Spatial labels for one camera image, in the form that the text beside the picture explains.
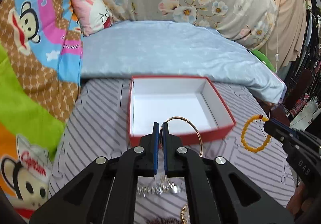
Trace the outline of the dark hanging clothes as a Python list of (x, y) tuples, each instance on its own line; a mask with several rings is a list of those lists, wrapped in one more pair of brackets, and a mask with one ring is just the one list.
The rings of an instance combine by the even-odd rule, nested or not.
[(318, 0), (312, 0), (312, 8), (308, 11), (309, 21), (304, 36), (300, 57), (290, 66), (286, 76), (288, 87), (284, 108), (289, 121), (301, 112), (311, 99), (314, 82), (320, 66), (320, 7)]

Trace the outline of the gold coin pendant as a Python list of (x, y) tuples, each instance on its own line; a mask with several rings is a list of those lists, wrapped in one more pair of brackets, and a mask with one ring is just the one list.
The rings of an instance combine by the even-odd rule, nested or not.
[(188, 203), (186, 203), (181, 209), (181, 221), (183, 224), (190, 224)]

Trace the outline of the red white cardboard box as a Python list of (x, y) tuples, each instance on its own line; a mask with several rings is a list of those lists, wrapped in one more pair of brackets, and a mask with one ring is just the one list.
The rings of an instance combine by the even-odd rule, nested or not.
[(224, 139), (236, 121), (206, 77), (132, 77), (128, 101), (128, 137), (132, 146), (151, 134), (153, 124), (168, 121), (170, 134), (185, 145)]

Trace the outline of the grey striped bed sheet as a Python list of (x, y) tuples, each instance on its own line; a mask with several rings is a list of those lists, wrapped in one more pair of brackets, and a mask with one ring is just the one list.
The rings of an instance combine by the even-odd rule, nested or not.
[[(95, 158), (109, 159), (123, 154), (129, 147), (127, 111), (129, 80), (92, 79), (82, 94), (66, 124), (52, 166), (48, 194), (53, 196)], [(253, 115), (263, 109), (246, 87), (215, 83), (236, 121), (236, 126), (224, 140), (204, 145), (204, 156), (225, 157), (260, 186), (279, 204), (285, 206), (294, 194), (294, 178), (281, 144), (272, 140), (259, 153), (244, 149), (240, 142), (242, 128)], [(186, 193), (150, 194), (138, 197), (135, 223), (180, 223)]]

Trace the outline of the green plastic object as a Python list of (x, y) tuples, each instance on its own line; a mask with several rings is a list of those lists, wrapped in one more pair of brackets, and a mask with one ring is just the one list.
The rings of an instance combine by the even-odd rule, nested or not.
[(252, 50), (251, 53), (258, 58), (263, 64), (265, 64), (266, 67), (268, 67), (271, 71), (276, 73), (275, 68), (273, 67), (272, 63), (270, 60), (259, 50)]

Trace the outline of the beige hanging garment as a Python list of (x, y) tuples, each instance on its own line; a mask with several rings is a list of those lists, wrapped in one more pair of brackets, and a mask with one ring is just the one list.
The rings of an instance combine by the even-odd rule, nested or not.
[(300, 56), (305, 31), (305, 0), (280, 0), (274, 29), (260, 51), (278, 71)]

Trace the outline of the light blue pillow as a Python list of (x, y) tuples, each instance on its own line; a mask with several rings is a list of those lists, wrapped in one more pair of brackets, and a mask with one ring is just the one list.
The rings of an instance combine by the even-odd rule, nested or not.
[(245, 86), (278, 103), (285, 83), (244, 46), (217, 30), (172, 21), (124, 21), (83, 39), (82, 78), (201, 76)]

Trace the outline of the colourful cartoon monkey blanket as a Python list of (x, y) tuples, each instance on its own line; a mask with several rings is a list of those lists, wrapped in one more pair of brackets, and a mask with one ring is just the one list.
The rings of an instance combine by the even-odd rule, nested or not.
[(71, 0), (1, 0), (1, 223), (28, 223), (50, 195), (82, 55)]

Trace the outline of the pink bunny cushion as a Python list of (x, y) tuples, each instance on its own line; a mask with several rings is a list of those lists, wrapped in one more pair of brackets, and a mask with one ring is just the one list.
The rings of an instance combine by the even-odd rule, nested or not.
[(103, 0), (71, 0), (84, 36), (95, 34), (113, 25), (111, 11)]

